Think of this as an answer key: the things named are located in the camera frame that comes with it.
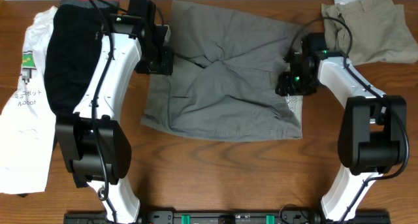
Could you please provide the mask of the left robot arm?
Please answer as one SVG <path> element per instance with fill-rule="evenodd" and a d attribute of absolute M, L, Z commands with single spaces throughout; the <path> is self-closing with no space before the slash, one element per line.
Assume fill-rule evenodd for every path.
<path fill-rule="evenodd" d="M 96 192 L 105 211 L 67 213 L 64 223 L 142 223 L 140 200 L 127 177 L 132 150 L 120 118 L 134 72 L 173 72 L 170 27 L 155 24 L 158 12 L 151 0 L 129 0 L 126 10 L 99 16 L 104 35 L 98 63 L 72 114 L 58 117 L 56 133 L 66 169 Z"/>

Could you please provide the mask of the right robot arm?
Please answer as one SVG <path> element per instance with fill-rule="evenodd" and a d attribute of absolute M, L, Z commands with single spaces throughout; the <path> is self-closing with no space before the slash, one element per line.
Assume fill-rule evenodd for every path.
<path fill-rule="evenodd" d="M 408 164 L 406 101 L 375 88 L 347 54 L 327 48 L 322 33 L 304 35 L 301 50 L 290 49 L 284 60 L 290 69 L 280 74 L 278 95 L 308 96 L 324 86 L 344 116 L 337 143 L 341 166 L 320 209 L 282 208 L 281 223 L 390 223 L 387 211 L 357 207 L 372 184 L 399 176 Z"/>

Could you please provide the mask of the grey shorts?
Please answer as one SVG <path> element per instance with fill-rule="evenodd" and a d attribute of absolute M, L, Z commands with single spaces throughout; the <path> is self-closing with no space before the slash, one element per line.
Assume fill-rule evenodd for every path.
<path fill-rule="evenodd" d="M 302 137 L 302 97 L 275 92 L 298 25 L 174 1 L 169 26 L 173 72 L 151 76 L 143 125 L 206 140 Z"/>

